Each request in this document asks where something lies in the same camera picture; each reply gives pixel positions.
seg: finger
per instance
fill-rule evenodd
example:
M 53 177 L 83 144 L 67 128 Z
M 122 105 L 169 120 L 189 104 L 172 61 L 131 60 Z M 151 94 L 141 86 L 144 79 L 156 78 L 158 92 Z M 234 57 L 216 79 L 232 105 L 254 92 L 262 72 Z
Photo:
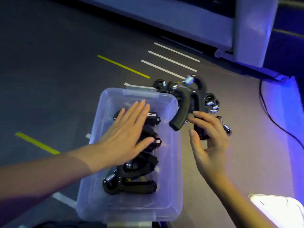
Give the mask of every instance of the finger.
M 190 144 L 194 155 L 201 155 L 203 158 L 207 158 L 207 154 L 203 151 L 201 147 L 201 140 L 197 132 L 195 130 L 189 130 L 189 136 Z
M 121 111 L 119 112 L 119 114 L 118 114 L 117 118 L 115 119 L 114 123 L 118 123 L 121 120 L 121 118 L 123 117 L 123 114 L 125 113 L 125 111 L 126 111 L 125 108 L 121 109 Z
M 154 142 L 154 140 L 155 140 L 154 138 L 148 137 L 148 138 L 145 138 L 144 140 L 142 140 L 141 142 L 139 142 L 135 146 L 135 152 L 136 152 L 136 154 L 138 154 L 139 152 L 141 152 L 144 149 L 146 149 L 148 147 L 148 145 L 150 145 L 152 142 Z
M 136 123 L 135 123 L 135 125 L 136 125 L 137 127 L 140 127 L 140 128 L 143 127 L 143 125 L 144 125 L 144 123 L 145 123 L 145 121 L 146 121 L 146 119 L 147 119 L 147 115 L 148 115 L 149 111 L 150 111 L 150 104 L 147 104 L 147 105 L 143 108 L 142 112 L 140 113 L 140 115 L 139 115 L 138 118 L 137 118 L 137 121 L 136 121 Z
M 216 117 L 211 116 L 210 114 L 207 114 L 205 112 L 200 112 L 200 111 L 193 111 L 192 112 L 194 116 L 198 118 L 204 119 L 206 122 L 209 122 L 211 125 L 215 127 L 215 129 L 219 132 L 220 135 L 222 136 L 227 136 L 223 125 L 221 124 L 220 120 Z
M 221 135 L 218 131 L 211 125 L 209 122 L 205 122 L 199 118 L 188 118 L 189 122 L 199 126 L 200 128 L 204 129 L 207 135 L 215 141 L 215 145 L 217 145 L 221 140 Z
M 138 118 L 140 112 L 143 110 L 143 107 L 145 106 L 146 100 L 141 100 L 139 105 L 136 107 L 136 109 L 133 111 L 132 115 L 130 115 L 128 121 L 130 123 L 135 123 L 136 119 Z
M 126 120 L 128 120 L 128 118 L 130 117 L 130 115 L 133 113 L 133 111 L 136 109 L 136 107 L 138 106 L 138 101 L 136 101 L 125 113 L 125 115 L 123 116 L 123 118 L 120 120 L 121 123 L 125 122 Z

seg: clear plastic container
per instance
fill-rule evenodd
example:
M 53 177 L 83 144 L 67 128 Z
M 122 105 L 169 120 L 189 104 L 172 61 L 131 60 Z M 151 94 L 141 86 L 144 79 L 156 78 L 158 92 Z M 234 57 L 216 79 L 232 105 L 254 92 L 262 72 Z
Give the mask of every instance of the clear plastic container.
M 160 148 L 153 153 L 159 160 L 155 171 L 147 176 L 158 187 L 150 195 L 121 192 L 109 195 L 104 192 L 102 182 L 114 170 L 99 171 L 81 180 L 76 211 L 86 221 L 144 222 L 173 221 L 182 209 L 182 175 L 180 132 L 169 126 L 169 121 L 178 110 L 177 100 L 170 94 L 108 88 L 101 94 L 90 144 L 97 142 L 113 123 L 113 115 L 135 101 L 146 100 L 151 111 L 157 112 L 161 123 L 154 127 L 162 140 Z

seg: white tape strip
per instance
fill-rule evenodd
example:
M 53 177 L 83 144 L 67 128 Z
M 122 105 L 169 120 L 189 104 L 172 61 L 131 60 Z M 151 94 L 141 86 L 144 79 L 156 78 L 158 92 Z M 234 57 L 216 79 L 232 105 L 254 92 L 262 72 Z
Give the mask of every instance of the white tape strip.
M 181 64 L 181 63 L 179 63 L 179 62 L 173 61 L 173 60 L 171 60 L 170 58 L 161 56 L 160 54 L 154 53 L 154 52 L 152 52 L 152 51 L 150 51 L 150 50 L 148 51 L 148 53 L 152 53 L 153 55 L 155 55 L 155 56 L 157 56 L 157 57 L 161 57 L 161 58 L 163 58 L 163 59 L 165 59 L 165 60 L 167 60 L 167 61 L 170 61 L 170 62 L 172 62 L 172 63 L 175 63 L 175 64 L 177 64 L 177 65 L 179 65 L 179 66 L 185 67 L 185 68 L 187 68 L 187 69 L 189 69 L 189 70 L 192 70 L 192 71 L 194 71 L 194 72 L 197 71 L 197 70 L 195 70 L 195 69 L 190 68 L 189 66 L 185 66 L 185 65 L 183 65 L 183 64 Z
M 162 71 L 164 71 L 164 72 L 167 72 L 167 73 L 169 73 L 169 74 L 172 74 L 172 75 L 174 75 L 174 76 L 176 76 L 176 77 L 179 77 L 179 78 L 181 78 L 181 79 L 185 79 L 185 77 L 183 77 L 183 76 L 180 76 L 180 75 L 178 75 L 178 74 L 176 74 L 176 73 L 173 73 L 173 72 L 171 72 L 171 71 L 169 71 L 169 70 L 166 70 L 166 69 L 164 69 L 164 68 L 161 68 L 161 67 L 159 67 L 159 66 L 157 66 L 157 65 L 154 65 L 154 64 L 152 64 L 152 63 L 150 63 L 150 62 L 147 62 L 147 61 L 145 61 L 145 60 L 141 60 L 141 62 L 146 63 L 146 64 L 148 64 L 148 65 L 150 65 L 150 66 L 153 66 L 153 67 L 155 67 L 155 68 L 157 68 L 157 69 L 159 69 L 159 70 L 162 70 Z
M 181 43 L 179 43 L 179 42 L 177 42 L 177 41 L 174 41 L 174 40 L 172 40 L 172 39 L 166 38 L 166 37 L 164 37 L 164 36 L 161 36 L 161 38 L 164 38 L 164 39 L 166 39 L 166 40 L 168 40 L 168 41 L 171 41 L 171 42 L 174 42 L 174 43 L 176 43 L 176 44 L 179 44 L 179 45 L 182 45 L 182 46 L 184 46 L 184 47 L 187 47 L 188 49 L 192 49 L 192 50 L 194 50 L 194 51 L 196 51 L 196 52 L 203 53 L 202 51 L 199 51 L 199 50 L 194 49 L 194 48 L 192 48 L 192 47 L 190 47 L 190 46 L 181 44 Z
M 73 199 L 64 196 L 62 193 L 60 192 L 56 192 L 52 194 L 52 197 L 57 199 L 58 201 L 68 205 L 69 207 L 72 207 L 74 209 L 76 209 L 76 201 L 74 201 Z
M 188 58 L 190 58 L 190 59 L 192 59 L 192 60 L 194 60 L 194 61 L 201 62 L 200 60 L 197 60 L 197 59 L 195 59 L 195 58 L 193 58 L 193 57 L 190 57 L 190 56 L 188 56 L 188 55 L 186 55 L 186 54 L 183 54 L 183 53 L 178 52 L 178 51 L 176 51 L 176 50 L 174 50 L 174 49 L 171 49 L 171 48 L 166 47 L 166 46 L 164 46 L 164 45 L 158 44 L 158 43 L 156 43 L 156 42 L 154 42 L 154 45 L 158 45 L 158 46 L 163 47 L 163 48 L 165 48 L 165 49 L 167 49 L 167 50 L 170 50 L 170 51 L 172 51 L 172 52 L 178 53 L 178 54 L 180 54 L 180 55 L 182 55 L 182 56 L 184 56 L 184 57 L 188 57 Z

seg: forearm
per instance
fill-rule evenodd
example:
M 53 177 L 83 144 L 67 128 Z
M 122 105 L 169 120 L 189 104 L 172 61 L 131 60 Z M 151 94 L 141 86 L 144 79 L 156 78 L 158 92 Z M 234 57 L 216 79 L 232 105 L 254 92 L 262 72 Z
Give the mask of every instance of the forearm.
M 277 228 L 227 177 L 208 183 L 237 228 Z
M 92 145 L 0 169 L 0 225 L 65 186 L 91 174 Z

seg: person's right hand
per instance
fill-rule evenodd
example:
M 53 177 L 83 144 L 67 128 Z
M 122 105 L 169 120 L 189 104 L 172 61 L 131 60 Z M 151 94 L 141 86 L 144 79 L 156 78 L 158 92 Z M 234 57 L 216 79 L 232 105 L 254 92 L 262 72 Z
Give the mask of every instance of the person's right hand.
M 227 134 L 218 118 L 199 111 L 193 111 L 193 115 L 189 115 L 189 122 L 204 129 L 210 137 L 207 141 L 208 148 L 203 149 L 197 132 L 189 130 L 197 168 L 206 181 L 216 183 L 227 176 L 227 150 L 229 147 Z

